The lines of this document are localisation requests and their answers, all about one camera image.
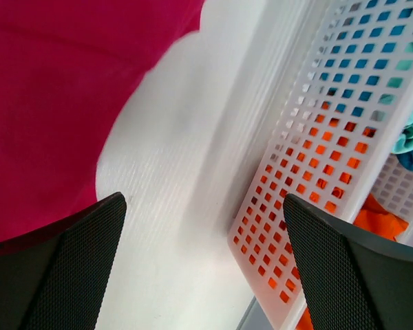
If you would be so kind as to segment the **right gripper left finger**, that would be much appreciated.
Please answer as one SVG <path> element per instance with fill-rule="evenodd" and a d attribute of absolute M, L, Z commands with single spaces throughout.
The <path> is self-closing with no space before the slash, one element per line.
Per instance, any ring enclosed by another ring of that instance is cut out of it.
<path fill-rule="evenodd" d="M 0 329 L 94 329 L 126 211 L 115 192 L 0 242 Z"/>

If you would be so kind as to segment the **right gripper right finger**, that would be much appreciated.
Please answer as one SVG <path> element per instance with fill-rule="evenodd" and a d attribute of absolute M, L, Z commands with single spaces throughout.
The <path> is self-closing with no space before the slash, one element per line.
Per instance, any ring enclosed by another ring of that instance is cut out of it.
<path fill-rule="evenodd" d="M 413 247 L 293 194 L 283 207 L 314 329 L 413 329 Z"/>

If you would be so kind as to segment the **magenta t shirt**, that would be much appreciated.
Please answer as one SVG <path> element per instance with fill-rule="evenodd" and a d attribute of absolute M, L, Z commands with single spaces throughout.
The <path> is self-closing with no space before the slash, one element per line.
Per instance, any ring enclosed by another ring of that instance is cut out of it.
<path fill-rule="evenodd" d="M 96 202 L 121 109 L 202 1 L 0 1 L 0 242 Z"/>

